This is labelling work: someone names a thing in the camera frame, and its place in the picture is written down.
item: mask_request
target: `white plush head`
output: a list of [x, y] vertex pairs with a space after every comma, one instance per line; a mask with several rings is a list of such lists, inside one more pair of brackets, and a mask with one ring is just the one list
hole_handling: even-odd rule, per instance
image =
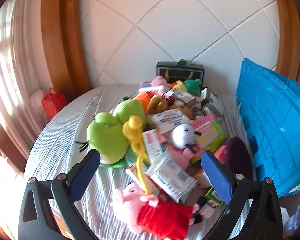
[[186, 148], [187, 144], [195, 143], [194, 129], [189, 124], [181, 124], [172, 131], [171, 140], [179, 148]]

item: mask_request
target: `sheer curtain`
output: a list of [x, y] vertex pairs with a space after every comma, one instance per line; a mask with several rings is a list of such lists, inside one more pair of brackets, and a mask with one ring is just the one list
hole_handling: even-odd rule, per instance
[[30, 96], [39, 90], [29, 33], [30, 0], [6, 0], [0, 9], [0, 123], [27, 159], [46, 124]]

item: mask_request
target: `white wall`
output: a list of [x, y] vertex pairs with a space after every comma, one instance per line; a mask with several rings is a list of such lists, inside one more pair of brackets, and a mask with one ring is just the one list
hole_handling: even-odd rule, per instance
[[30, 0], [31, 47], [40, 88], [42, 90], [48, 90], [52, 87], [52, 81], [43, 50], [40, 7], [41, 0]]
[[272, 69], [279, 47], [275, 0], [80, 0], [90, 81], [139, 83], [158, 61], [205, 66], [204, 85], [235, 92], [241, 61]]

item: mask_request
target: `red bag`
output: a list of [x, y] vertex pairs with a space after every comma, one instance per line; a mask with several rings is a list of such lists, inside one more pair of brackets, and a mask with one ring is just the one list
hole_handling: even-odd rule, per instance
[[57, 93], [54, 88], [49, 88], [49, 91], [44, 93], [41, 104], [48, 118], [52, 119], [68, 104], [68, 101], [64, 94]]

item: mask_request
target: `bed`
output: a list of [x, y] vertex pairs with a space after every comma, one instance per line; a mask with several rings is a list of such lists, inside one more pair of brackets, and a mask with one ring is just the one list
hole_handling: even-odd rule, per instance
[[[68, 172], [71, 167], [80, 162], [86, 152], [79, 153], [79, 146], [74, 141], [86, 140], [86, 128], [97, 112], [110, 111], [122, 101], [125, 95], [137, 90], [137, 85], [106, 85], [95, 88], [80, 96], [65, 107], [53, 118], [41, 133], [29, 156], [25, 179], [32, 176], [40, 180], [53, 179], [62, 172]], [[250, 150], [243, 123], [238, 114], [235, 95], [221, 97], [226, 114], [222, 125], [229, 137], [241, 138]], [[110, 207], [112, 190], [123, 189], [131, 181], [123, 169], [99, 168], [91, 180], [85, 194], [75, 203], [85, 222], [98, 238], [108, 239], [156, 239], [149, 233], [132, 234], [125, 224], [122, 224]], [[186, 204], [193, 204], [199, 189], [195, 188], [188, 197]], [[58, 212], [54, 200], [51, 207]], [[202, 239], [217, 221], [225, 208], [225, 204], [217, 208], [213, 216], [198, 225], [191, 226], [188, 239]], [[230, 237], [236, 236], [247, 217], [250, 203], [246, 202], [240, 219]]]

